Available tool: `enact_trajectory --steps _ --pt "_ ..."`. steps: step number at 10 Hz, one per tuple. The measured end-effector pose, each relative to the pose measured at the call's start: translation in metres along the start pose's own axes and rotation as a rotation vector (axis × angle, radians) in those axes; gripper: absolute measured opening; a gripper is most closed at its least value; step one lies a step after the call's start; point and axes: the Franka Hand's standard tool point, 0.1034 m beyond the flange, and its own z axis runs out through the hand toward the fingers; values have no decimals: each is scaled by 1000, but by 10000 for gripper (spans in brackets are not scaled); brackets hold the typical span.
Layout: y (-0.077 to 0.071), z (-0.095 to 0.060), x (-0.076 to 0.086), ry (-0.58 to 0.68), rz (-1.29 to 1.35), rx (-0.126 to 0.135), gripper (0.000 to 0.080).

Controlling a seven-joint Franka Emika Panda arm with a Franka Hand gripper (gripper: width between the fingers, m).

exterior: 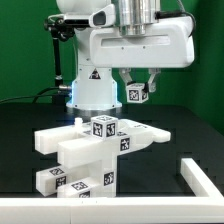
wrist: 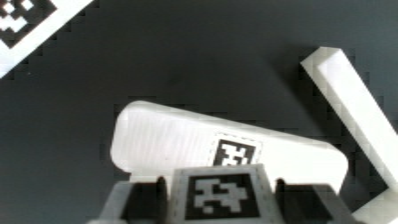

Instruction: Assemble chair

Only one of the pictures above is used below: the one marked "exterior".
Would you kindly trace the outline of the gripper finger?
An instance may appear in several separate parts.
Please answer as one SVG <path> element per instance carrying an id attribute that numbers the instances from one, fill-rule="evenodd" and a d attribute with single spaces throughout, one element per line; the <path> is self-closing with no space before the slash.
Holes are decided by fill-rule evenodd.
<path id="1" fill-rule="evenodd" d="M 130 68 L 120 68 L 119 75 L 126 86 L 130 86 L 135 83 L 130 75 L 131 69 Z"/>
<path id="2" fill-rule="evenodd" d="M 161 73 L 160 68 L 149 68 L 149 80 L 148 80 L 148 89 L 150 93 L 154 93 L 156 91 L 156 78 Z"/>

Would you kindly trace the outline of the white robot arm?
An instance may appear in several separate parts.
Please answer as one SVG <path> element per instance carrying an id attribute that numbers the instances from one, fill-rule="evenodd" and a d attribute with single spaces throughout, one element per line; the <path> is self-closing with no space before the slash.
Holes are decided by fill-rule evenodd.
<path id="1" fill-rule="evenodd" d="M 56 0 L 59 35 L 76 36 L 78 74 L 69 108 L 118 108 L 117 68 L 129 103 L 143 103 L 162 68 L 194 61 L 194 17 L 183 9 L 163 12 L 160 0 Z"/>

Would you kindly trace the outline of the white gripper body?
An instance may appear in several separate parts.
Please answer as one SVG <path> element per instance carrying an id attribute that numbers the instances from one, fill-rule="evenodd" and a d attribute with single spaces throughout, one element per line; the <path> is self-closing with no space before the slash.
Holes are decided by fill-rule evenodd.
<path id="1" fill-rule="evenodd" d="M 161 19 L 140 36 L 121 36 L 118 28 L 90 34 L 90 58 L 96 67 L 182 68 L 194 61 L 189 16 Z"/>

